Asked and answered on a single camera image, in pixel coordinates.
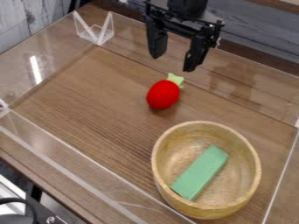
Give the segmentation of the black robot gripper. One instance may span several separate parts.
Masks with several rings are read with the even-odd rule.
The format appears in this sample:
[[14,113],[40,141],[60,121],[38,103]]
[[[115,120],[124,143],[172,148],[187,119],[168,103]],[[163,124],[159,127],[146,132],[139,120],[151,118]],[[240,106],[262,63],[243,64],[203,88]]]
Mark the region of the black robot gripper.
[[144,0],[148,51],[154,59],[167,51],[168,34],[191,40],[183,71],[192,72],[220,39],[224,21],[207,10],[208,0]]

